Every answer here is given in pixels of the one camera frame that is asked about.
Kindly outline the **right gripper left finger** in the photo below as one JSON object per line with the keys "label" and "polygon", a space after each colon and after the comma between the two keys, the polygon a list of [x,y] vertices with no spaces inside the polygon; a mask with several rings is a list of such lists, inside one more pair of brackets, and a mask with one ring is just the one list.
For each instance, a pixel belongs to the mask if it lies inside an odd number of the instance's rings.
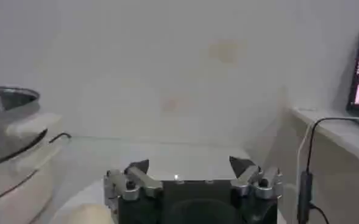
{"label": "right gripper left finger", "polygon": [[150,177],[149,160],[130,163],[123,171],[108,170],[104,176],[104,193],[109,199],[121,197],[125,201],[137,201],[141,193],[158,198],[163,192],[163,182]]}

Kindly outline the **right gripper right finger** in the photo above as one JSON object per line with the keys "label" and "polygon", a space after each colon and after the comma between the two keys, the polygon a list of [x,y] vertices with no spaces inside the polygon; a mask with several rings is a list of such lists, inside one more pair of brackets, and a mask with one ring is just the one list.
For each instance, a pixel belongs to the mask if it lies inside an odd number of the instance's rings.
{"label": "right gripper right finger", "polygon": [[252,194],[261,200],[277,200],[282,196],[282,173],[277,167],[263,170],[249,159],[229,156],[231,168],[236,176],[231,186],[241,197]]}

